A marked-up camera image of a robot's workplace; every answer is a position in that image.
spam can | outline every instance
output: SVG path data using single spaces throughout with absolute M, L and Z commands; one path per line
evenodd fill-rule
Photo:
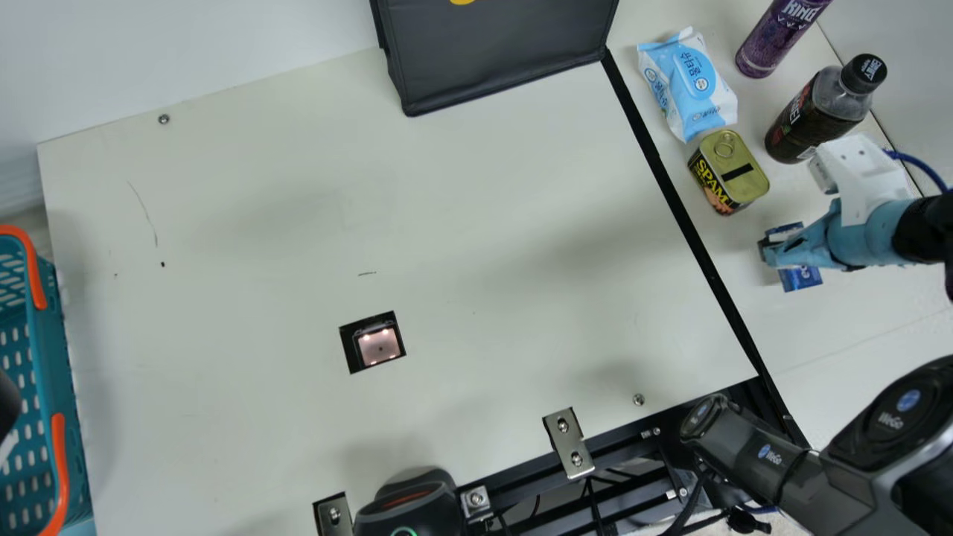
M 728 129 L 706 136 L 688 160 L 708 202 L 730 216 L 768 193 L 771 184 L 741 136 Z

purple drink can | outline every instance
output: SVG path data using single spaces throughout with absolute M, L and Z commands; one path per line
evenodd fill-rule
M 752 78 L 774 72 L 832 1 L 774 0 L 735 55 L 739 71 Z

black plastic bottle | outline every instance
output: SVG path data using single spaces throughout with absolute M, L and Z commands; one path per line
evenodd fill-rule
M 886 77 L 886 65 L 873 54 L 820 70 L 768 129 L 764 148 L 785 164 L 810 158 L 818 145 L 847 134 L 867 117 L 871 93 Z

white tabletop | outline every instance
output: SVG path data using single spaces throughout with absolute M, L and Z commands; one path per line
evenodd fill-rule
M 798 424 L 820 446 L 830 439 L 829 430 L 845 424 L 845 419 L 853 415 L 818 411 L 813 399 L 815 392 L 807 386 L 824 384 L 831 396 L 860 401 L 862 406 L 869 403 L 870 397 L 890 381 L 944 354 L 914 336 L 906 339 L 905 351 L 900 355 L 895 345 L 868 343 L 948 313 L 951 308 L 943 292 L 940 265 L 868 268 L 850 274 L 828 270 L 821 273 L 822 286 L 784 294 L 777 272 L 761 262 L 756 242 L 763 238 L 765 230 L 794 221 L 807 225 L 827 212 L 832 198 L 821 193 L 806 164 L 784 165 L 773 160 L 764 150 L 764 134 L 815 72 L 840 64 L 815 27 L 771 76 L 754 80 L 740 74 L 734 65 L 735 52 L 766 7 L 767 3 L 760 0 L 623 0 L 609 36 L 609 47 L 665 168 L 761 356 Z M 741 134 L 771 181 L 767 196 L 728 217 L 716 214 L 690 175 L 686 161 L 694 148 L 682 144 L 668 130 L 638 69 L 637 44 L 660 41 L 687 26 L 702 33 L 715 67 L 738 94 L 739 123 L 730 128 Z M 902 80 L 889 77 L 885 82 L 901 83 Z M 874 98 L 876 111 L 876 94 Z M 864 120 L 855 132 L 869 133 L 885 143 L 873 117 Z M 948 349 L 953 349 L 953 328 L 943 330 L 943 340 Z M 846 355 L 862 345 L 871 366 L 858 369 L 854 375 L 830 378 L 827 371 L 833 365 L 828 358 L 836 361 L 839 354 Z M 895 361 L 903 365 L 880 366 Z M 809 372 L 801 371 L 797 379 L 785 377 L 788 371 L 802 366 L 807 366 Z M 898 368 L 901 374 L 895 374 Z M 878 387 L 871 392 L 870 385 Z
M 407 118 L 365 51 L 163 112 L 39 151 L 101 536 L 312 534 L 755 375 L 599 65 Z M 408 356 L 349 374 L 391 310 Z

black storage box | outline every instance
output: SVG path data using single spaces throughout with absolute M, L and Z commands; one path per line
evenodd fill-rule
M 618 0 L 371 0 L 404 113 L 599 61 Z

